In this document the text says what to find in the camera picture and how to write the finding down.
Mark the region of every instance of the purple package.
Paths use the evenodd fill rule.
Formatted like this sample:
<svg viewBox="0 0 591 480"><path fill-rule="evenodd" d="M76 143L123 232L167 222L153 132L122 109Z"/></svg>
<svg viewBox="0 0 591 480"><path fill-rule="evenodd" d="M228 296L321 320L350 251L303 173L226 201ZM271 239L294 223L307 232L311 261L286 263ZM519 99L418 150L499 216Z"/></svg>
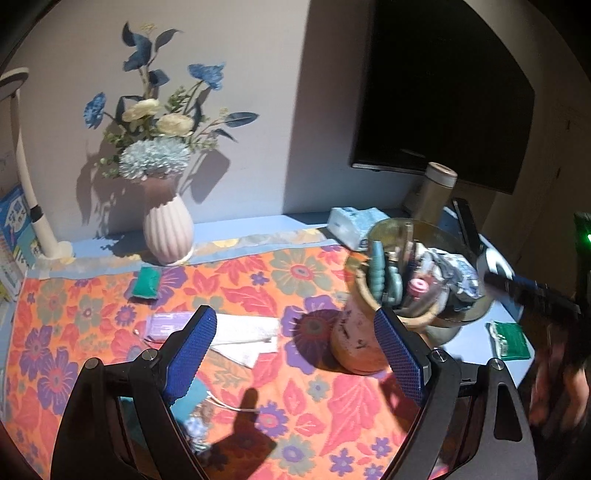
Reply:
<svg viewBox="0 0 591 480"><path fill-rule="evenodd" d="M148 318L144 339L164 342L171 333L182 330L195 312L155 313Z"/></svg>

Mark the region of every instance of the white desk lamp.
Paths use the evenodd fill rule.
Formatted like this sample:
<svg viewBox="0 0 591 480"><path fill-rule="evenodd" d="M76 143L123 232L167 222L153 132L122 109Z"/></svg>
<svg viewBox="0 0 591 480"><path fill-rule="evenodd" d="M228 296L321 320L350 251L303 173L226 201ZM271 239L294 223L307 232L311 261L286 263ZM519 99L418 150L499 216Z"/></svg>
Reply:
<svg viewBox="0 0 591 480"><path fill-rule="evenodd" d="M27 168L25 149L22 146L20 87L28 78L28 68L10 70L0 76L0 102L8 97L11 99L12 143L17 158L18 176L21 179L22 189L31 209L31 223L39 240L41 251L46 258L68 258L72 256L72 244L70 242L58 242L55 235L53 235L49 222L47 222L47 218L43 215L43 211L37 203Z"/></svg>

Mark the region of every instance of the green pouch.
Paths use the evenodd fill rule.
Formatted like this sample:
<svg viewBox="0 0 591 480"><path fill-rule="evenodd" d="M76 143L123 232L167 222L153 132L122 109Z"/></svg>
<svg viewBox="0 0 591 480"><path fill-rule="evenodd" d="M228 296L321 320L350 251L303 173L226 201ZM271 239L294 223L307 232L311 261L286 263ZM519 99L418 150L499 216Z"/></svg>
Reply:
<svg viewBox="0 0 591 480"><path fill-rule="evenodd" d="M156 268L142 267L131 296L139 299L157 299L160 277L162 274Z"/></svg>
<svg viewBox="0 0 591 480"><path fill-rule="evenodd" d="M501 360L531 358L523 330L516 323L492 322L489 332L495 343L495 353Z"/></svg>

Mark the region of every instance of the pink bottle cap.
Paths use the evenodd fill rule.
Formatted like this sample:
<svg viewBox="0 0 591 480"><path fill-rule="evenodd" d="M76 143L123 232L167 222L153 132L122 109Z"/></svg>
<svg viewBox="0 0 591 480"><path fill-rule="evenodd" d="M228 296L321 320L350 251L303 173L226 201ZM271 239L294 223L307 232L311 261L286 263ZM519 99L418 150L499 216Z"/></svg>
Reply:
<svg viewBox="0 0 591 480"><path fill-rule="evenodd" d="M429 291L429 284L422 278L412 278L408 282L407 291L411 297L418 298Z"/></svg>

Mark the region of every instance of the flower arrangement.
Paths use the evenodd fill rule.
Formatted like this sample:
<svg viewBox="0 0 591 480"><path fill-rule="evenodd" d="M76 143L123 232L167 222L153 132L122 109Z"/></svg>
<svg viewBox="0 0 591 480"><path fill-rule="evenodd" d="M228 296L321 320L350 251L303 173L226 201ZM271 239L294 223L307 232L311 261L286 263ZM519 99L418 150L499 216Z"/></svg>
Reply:
<svg viewBox="0 0 591 480"><path fill-rule="evenodd" d="M162 32L154 41L153 24L141 27L143 34L133 33L127 22L121 34L123 42L135 51L123 63L123 70L137 70L143 85L142 95L123 95L119 98L115 115L105 112L106 96L98 93L84 109L84 121L88 128L98 128L103 117L109 117L118 127L116 132L106 129L104 136L116 153L101 158L97 164L107 178L123 177L128 180L145 180L148 177L169 178L181 174L189 164L192 152L217 148L217 139L225 137L236 141L222 127L236 128L257 119L252 112L230 113L220 110L217 118L205 116L199 94L206 89L222 88L224 63L206 66L200 63L187 67L196 80L186 89L180 86L162 105L158 100L159 89L170 81L160 69L151 69L161 47L180 30L172 28Z"/></svg>

